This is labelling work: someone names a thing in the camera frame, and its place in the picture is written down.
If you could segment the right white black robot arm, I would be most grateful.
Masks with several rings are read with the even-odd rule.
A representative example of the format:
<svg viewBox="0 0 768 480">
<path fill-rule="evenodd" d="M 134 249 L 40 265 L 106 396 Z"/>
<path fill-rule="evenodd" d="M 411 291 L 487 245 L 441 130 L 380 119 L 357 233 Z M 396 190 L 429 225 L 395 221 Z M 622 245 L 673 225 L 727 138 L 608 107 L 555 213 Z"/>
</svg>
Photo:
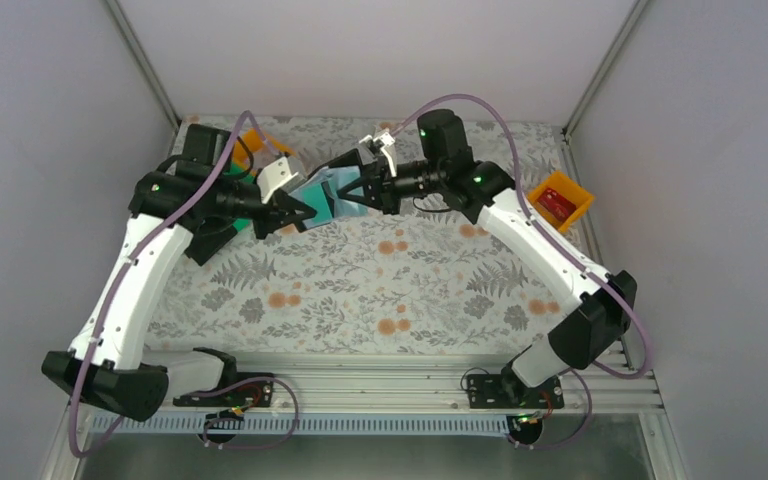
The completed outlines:
<svg viewBox="0 0 768 480">
<path fill-rule="evenodd" d="M 593 364 L 629 329 L 634 279 L 625 271 L 612 274 L 579 252 L 523 198 L 514 177 L 493 162 L 476 160 L 453 111 L 425 112 L 416 126 L 421 160 L 395 164 L 393 134 L 381 130 L 322 165 L 323 170 L 359 171 L 337 189 L 338 199 L 396 214 L 404 199 L 438 194 L 541 277 L 568 314 L 506 364 L 502 375 L 509 386 L 536 388 L 557 374 Z"/>
</svg>

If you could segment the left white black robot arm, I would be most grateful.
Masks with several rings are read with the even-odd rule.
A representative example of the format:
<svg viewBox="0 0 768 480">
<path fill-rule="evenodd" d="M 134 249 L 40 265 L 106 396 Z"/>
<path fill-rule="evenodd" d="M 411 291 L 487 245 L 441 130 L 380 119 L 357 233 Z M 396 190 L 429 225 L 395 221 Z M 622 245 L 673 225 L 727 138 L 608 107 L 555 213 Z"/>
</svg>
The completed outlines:
<svg viewBox="0 0 768 480">
<path fill-rule="evenodd" d="M 173 155 L 138 181 L 121 252 L 96 307 L 67 350 L 47 353 L 41 371 L 69 394 L 71 408 L 84 403 L 145 421 L 168 400 L 235 382 L 235 358 L 215 349 L 144 355 L 163 289 L 185 251 L 204 245 L 205 223 L 246 218 L 264 238 L 315 212 L 290 194 L 306 172 L 288 150 L 247 181 L 228 172 L 227 156 L 254 148 L 229 132 L 212 135 L 207 149 Z"/>
</svg>

